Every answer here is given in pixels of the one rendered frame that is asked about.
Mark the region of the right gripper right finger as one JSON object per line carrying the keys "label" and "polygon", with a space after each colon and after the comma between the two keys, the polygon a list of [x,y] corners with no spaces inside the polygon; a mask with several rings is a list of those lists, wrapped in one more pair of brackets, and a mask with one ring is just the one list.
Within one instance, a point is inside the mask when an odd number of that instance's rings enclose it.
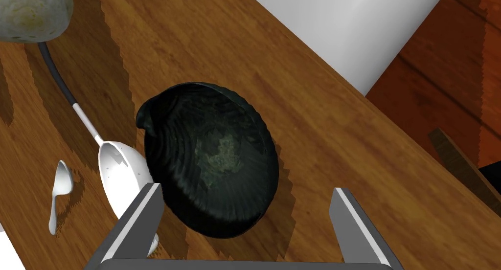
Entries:
{"label": "right gripper right finger", "polygon": [[365,264],[378,270],[403,270],[396,255],[348,189],[334,189],[329,216],[344,262]]}

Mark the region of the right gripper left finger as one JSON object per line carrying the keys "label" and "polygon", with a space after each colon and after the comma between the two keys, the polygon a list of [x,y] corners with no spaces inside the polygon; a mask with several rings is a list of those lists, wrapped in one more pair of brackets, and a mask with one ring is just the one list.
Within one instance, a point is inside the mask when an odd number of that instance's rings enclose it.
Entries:
{"label": "right gripper left finger", "polygon": [[147,258],[163,211],[160,184],[146,184],[84,270],[164,270],[163,260]]}

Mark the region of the small white spoon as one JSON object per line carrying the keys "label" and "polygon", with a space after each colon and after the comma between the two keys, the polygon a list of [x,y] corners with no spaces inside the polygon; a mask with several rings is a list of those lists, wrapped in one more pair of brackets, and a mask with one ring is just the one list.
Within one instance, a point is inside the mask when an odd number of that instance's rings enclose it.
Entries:
{"label": "small white spoon", "polygon": [[51,235],[55,235],[57,226],[56,197],[71,193],[73,186],[72,172],[67,167],[66,163],[63,160],[60,160],[54,177],[51,210],[48,222],[48,230]]}

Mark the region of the brown wooden table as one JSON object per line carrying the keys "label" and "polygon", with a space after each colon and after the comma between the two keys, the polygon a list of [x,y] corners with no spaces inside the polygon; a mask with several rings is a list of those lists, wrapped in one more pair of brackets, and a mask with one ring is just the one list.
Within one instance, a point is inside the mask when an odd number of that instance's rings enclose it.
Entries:
{"label": "brown wooden table", "polygon": [[[278,193],[243,236],[166,210],[158,258],[339,262],[328,215],[348,188],[406,270],[501,270],[501,218],[255,0],[74,0],[50,53],[101,135],[143,148],[135,115],[188,81],[230,88],[279,146]],[[116,222],[97,145],[35,45],[0,42],[0,222],[26,270],[82,270]],[[58,162],[73,190],[56,197]]]}

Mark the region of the black bowl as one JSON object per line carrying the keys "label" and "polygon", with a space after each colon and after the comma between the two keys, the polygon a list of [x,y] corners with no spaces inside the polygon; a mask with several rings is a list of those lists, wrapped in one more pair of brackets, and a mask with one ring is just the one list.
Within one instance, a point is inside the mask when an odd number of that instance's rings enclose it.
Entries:
{"label": "black bowl", "polygon": [[136,126],[163,200],[187,227],[233,238],[266,213],[279,182],[270,131],[243,97],[203,82],[174,85],[145,101]]}

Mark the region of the white cylinder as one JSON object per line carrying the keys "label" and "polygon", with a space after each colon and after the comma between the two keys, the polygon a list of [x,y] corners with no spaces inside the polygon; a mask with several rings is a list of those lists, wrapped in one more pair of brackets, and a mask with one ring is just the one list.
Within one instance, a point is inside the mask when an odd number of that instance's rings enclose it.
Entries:
{"label": "white cylinder", "polygon": [[439,0],[256,0],[362,95]]}

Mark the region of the pale green round vegetable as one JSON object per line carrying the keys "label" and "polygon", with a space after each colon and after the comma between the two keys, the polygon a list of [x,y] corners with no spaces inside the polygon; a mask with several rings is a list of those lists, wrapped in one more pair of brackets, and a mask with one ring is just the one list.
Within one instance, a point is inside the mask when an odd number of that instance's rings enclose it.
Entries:
{"label": "pale green round vegetable", "polygon": [[73,0],[0,0],[0,41],[40,43],[69,26]]}

